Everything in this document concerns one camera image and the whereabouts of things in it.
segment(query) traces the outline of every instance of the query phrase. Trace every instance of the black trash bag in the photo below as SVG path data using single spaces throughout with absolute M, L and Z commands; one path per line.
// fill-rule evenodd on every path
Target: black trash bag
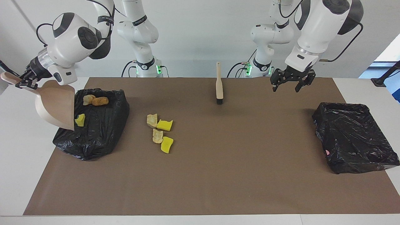
M 323 102 L 312 118 L 328 165 L 336 174 L 367 173 L 400 165 L 366 105 Z
M 107 97 L 108 105 L 83 105 L 83 96 Z M 63 152 L 81 160 L 110 154 L 124 131 L 129 104 L 123 90 L 103 91 L 99 88 L 80 90 L 75 94 L 75 118 L 85 114 L 84 127 L 75 123 L 75 131 L 60 128 L 53 143 Z

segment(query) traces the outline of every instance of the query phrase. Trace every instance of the yellow food piece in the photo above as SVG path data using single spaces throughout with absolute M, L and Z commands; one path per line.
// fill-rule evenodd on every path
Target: yellow food piece
M 154 115 L 147 115 L 147 125 L 149 125 L 151 128 L 155 129 L 157 127 L 157 113 Z
M 161 143 L 161 151 L 169 154 L 171 145 L 174 143 L 174 140 L 169 137 L 162 137 L 162 143 Z
M 161 129 L 164 131 L 170 131 L 171 127 L 172 127 L 172 123 L 173 123 L 173 121 L 168 122 L 168 121 L 160 120 L 157 124 L 157 129 Z
M 153 142 L 154 143 L 161 144 L 163 141 L 163 139 L 162 139 L 163 136 L 164 136 L 164 132 L 153 129 Z
M 78 116 L 77 119 L 75 119 L 76 125 L 78 125 L 78 127 L 83 127 L 85 125 L 85 114 L 81 114 Z
M 107 97 L 99 97 L 99 98 L 95 98 L 92 101 L 92 105 L 94 106 L 100 106 L 100 105 L 105 105 L 108 104 L 109 100 Z
M 83 105 L 90 105 L 93 102 L 93 99 L 95 99 L 96 96 L 92 94 L 88 94 L 83 96 Z

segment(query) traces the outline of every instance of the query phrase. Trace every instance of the yellow sponge piece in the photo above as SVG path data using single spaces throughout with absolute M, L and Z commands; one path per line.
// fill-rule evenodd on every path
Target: yellow sponge piece
M 169 154 L 172 143 L 174 143 L 174 140 L 172 138 L 162 137 L 161 151 Z
M 85 124 L 85 114 L 79 115 L 78 118 L 75 119 L 75 122 L 78 127 L 83 127 Z
M 171 127 L 172 127 L 172 122 L 173 121 L 168 122 L 168 121 L 160 120 L 158 122 L 158 124 L 157 124 L 157 129 L 161 129 L 161 130 L 164 130 L 164 131 L 170 131 Z

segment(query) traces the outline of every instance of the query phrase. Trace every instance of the dustpan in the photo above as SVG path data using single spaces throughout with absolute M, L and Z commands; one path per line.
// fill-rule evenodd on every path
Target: dustpan
M 9 72 L 1 74 L 1 79 L 18 84 L 21 79 Z M 69 85 L 59 85 L 55 80 L 46 81 L 36 90 L 26 88 L 36 94 L 35 106 L 39 116 L 54 126 L 74 130 L 75 89 Z

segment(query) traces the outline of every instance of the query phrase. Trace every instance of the brown table surface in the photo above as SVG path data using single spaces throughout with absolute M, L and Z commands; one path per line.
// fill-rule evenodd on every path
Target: brown table surface
M 90 78 L 123 89 L 130 115 L 110 155 L 84 162 L 56 149 L 25 215 L 227 215 L 400 213 L 385 171 L 340 174 L 327 166 L 311 115 L 345 102 L 331 78 L 271 90 L 268 78 Z M 146 115 L 174 120 L 169 155 Z

